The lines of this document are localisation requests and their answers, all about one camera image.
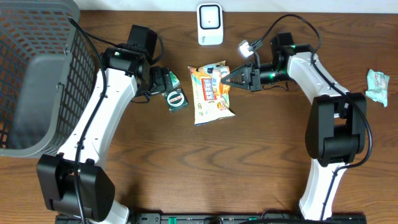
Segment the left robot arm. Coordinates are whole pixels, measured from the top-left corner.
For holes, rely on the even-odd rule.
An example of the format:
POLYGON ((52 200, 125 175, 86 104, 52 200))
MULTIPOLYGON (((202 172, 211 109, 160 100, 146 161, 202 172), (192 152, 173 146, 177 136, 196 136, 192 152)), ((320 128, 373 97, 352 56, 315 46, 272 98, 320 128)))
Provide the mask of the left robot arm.
POLYGON ((47 209, 56 223, 127 223, 129 209, 114 198, 115 186, 105 173, 115 130, 136 97, 172 90, 168 68, 154 56, 161 37, 133 25, 126 43, 111 44, 99 59, 95 87, 77 126, 56 155, 42 155, 37 175, 47 209))

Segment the dark green round-label packet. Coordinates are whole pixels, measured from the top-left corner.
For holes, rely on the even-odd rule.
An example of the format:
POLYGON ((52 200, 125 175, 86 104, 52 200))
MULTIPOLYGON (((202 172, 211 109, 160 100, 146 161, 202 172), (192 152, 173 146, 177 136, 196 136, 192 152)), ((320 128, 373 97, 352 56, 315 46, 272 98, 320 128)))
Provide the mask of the dark green round-label packet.
POLYGON ((171 113, 188 106, 187 98, 181 88, 162 94, 171 113))

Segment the large yellow snack bag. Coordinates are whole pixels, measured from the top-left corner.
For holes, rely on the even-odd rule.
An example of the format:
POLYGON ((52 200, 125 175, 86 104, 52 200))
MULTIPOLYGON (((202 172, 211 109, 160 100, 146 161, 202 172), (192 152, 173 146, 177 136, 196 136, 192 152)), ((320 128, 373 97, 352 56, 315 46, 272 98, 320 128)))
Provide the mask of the large yellow snack bag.
POLYGON ((230 74, 226 61, 188 69, 193 88, 195 126, 235 116, 229 109, 231 87, 221 83, 221 79, 230 74))

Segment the light blue small packet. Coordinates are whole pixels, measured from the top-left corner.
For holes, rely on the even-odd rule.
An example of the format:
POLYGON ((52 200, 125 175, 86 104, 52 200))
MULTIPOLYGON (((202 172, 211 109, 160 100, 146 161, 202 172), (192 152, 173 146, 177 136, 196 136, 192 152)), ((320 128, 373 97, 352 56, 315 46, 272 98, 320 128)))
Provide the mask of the light blue small packet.
POLYGON ((387 93, 390 77, 382 72, 370 69, 366 78, 368 89, 365 91, 365 95, 373 101, 382 103, 384 107, 387 107, 387 93))

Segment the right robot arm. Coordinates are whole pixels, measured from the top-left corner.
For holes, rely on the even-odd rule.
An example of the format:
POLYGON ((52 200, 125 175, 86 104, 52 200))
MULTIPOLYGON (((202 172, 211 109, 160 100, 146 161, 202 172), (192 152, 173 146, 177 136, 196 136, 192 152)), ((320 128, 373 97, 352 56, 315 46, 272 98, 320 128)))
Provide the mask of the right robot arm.
POLYGON ((221 82, 231 87, 259 91, 277 82, 293 81, 311 103, 305 145, 311 168, 305 192, 298 203, 306 220, 332 218, 332 203, 340 180, 364 149, 366 112, 362 93, 351 93, 325 70, 309 44, 295 44, 289 32, 271 40, 273 61, 249 62, 234 69, 221 82))

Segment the green white packet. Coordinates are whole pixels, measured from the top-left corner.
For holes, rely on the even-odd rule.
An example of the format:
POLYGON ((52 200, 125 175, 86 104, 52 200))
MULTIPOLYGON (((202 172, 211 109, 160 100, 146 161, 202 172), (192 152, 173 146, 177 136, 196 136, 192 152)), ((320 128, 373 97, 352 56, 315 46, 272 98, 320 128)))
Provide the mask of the green white packet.
POLYGON ((177 78, 177 76, 172 71, 169 71, 169 75, 170 75, 170 79, 172 81, 173 89, 176 89, 180 85, 180 80, 177 78))

